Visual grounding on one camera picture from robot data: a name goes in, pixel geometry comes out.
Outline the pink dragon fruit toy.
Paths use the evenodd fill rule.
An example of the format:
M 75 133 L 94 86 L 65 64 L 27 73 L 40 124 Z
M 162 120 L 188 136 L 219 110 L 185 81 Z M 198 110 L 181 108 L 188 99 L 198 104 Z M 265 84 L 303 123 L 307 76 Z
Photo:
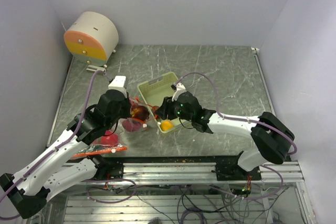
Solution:
M 119 137 L 111 131 L 106 131 L 104 136 L 97 140 L 98 144 L 116 146 L 119 143 Z

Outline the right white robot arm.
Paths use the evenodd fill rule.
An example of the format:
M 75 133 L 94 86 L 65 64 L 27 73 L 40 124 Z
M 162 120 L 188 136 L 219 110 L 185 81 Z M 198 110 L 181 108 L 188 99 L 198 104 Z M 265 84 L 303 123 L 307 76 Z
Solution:
M 239 180 L 266 162 L 281 165 L 295 139 L 294 134 L 270 112 L 250 117 L 220 116 L 214 110 L 203 108 L 188 91 L 165 97 L 155 114 L 164 120 L 188 121 L 202 133 L 226 133 L 252 139 L 255 146 L 239 154 L 236 164 L 231 167 L 232 175 Z

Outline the purple sweet potato toy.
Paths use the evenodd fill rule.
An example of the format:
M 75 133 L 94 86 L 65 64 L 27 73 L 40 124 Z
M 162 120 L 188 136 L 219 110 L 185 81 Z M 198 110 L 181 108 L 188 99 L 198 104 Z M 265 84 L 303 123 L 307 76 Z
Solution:
M 136 120 L 132 119 L 126 119 L 122 121 L 122 127 L 127 131 L 127 132 L 135 132 L 138 131 L 142 128 L 142 123 Z

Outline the orange fruit toy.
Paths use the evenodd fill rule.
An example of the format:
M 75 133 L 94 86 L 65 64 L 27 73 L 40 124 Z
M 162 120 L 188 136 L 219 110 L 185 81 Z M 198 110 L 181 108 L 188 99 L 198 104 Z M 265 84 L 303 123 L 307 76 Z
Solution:
M 173 123 L 170 120 L 164 120 L 160 124 L 160 128 L 162 131 L 169 131 L 174 127 Z

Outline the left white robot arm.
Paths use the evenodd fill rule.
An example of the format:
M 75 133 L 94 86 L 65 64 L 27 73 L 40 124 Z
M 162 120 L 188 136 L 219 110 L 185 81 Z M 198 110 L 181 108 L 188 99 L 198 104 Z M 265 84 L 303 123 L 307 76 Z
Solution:
M 28 219 L 38 213 L 53 196 L 82 180 L 102 180 L 107 167 L 90 158 L 78 168 L 59 168 L 75 154 L 105 135 L 120 119 L 130 117 L 131 104 L 125 88 L 112 88 L 97 104 L 86 107 L 68 124 L 54 143 L 26 167 L 1 176 L 1 187 L 18 216 Z

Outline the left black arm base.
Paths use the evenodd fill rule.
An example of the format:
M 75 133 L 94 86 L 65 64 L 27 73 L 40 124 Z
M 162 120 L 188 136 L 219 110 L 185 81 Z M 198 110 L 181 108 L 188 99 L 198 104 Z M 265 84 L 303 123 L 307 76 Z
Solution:
M 94 176 L 91 178 L 93 181 L 103 181 L 110 179 L 119 179 L 123 176 L 123 165 L 113 158 L 105 158 L 101 155 L 88 156 L 94 163 L 94 167 L 97 169 Z

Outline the clear orange zip bag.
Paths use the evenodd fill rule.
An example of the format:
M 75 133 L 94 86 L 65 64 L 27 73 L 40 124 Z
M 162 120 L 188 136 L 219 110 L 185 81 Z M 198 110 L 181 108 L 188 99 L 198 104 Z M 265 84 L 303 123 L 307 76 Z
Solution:
M 117 152 L 127 151 L 128 147 L 119 139 L 116 146 L 101 145 L 94 140 L 88 147 L 85 147 L 77 154 L 73 155 L 71 159 L 84 158 L 91 155 L 115 154 Z

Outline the dark red apple toy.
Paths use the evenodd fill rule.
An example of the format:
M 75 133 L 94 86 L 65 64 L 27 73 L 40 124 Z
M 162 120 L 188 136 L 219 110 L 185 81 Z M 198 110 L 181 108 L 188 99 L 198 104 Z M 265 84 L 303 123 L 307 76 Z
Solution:
M 131 108 L 131 117 L 141 120 L 141 121 L 146 121 L 149 119 L 149 111 L 145 106 L 142 105 L 136 105 Z

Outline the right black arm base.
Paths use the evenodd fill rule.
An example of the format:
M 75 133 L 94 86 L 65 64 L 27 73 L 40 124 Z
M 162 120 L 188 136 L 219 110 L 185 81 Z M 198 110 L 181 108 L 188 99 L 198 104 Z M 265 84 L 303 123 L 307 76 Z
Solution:
M 213 161 L 216 164 L 211 172 L 216 174 L 218 181 L 247 180 L 249 176 L 252 180 L 261 180 L 261 174 L 258 172 L 259 167 L 257 166 L 247 172 L 238 166 L 239 157 L 240 155 L 222 155 L 213 157 Z

